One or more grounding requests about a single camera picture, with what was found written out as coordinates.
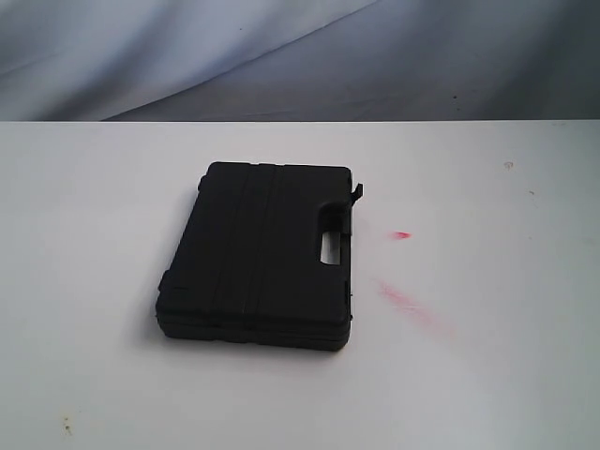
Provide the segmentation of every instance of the white table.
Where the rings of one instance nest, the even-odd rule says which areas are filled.
[[[0,136],[0,448],[600,445],[600,122]],[[341,352],[162,336],[158,281],[217,159],[364,183]]]

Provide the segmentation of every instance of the black plastic case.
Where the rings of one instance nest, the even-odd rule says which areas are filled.
[[[171,268],[157,319],[172,338],[339,350],[350,335],[352,173],[215,162]],[[339,232],[339,265],[321,262]]]

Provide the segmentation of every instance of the pink mark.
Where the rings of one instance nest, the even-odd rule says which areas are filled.
[[[410,234],[409,232],[392,232],[390,233],[390,237],[392,239],[408,239],[409,237],[411,237],[412,234]]]
[[[432,312],[418,305],[403,293],[380,281],[380,294],[391,300],[394,305],[410,313],[422,326],[433,330],[447,338],[454,337],[454,330],[440,321]]]

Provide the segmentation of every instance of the red stain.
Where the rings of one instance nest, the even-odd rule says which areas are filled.
[[[390,237],[392,239],[408,239],[409,237],[411,237],[412,234],[410,234],[409,232],[392,232],[390,234]]]
[[[381,288],[380,294],[388,300],[391,300],[397,307],[400,307],[405,312],[411,314],[419,324],[442,334],[447,338],[454,336],[452,328],[441,322],[431,311],[417,304],[411,298],[407,297],[402,292],[397,291],[392,286],[382,281],[380,281],[379,284]]]

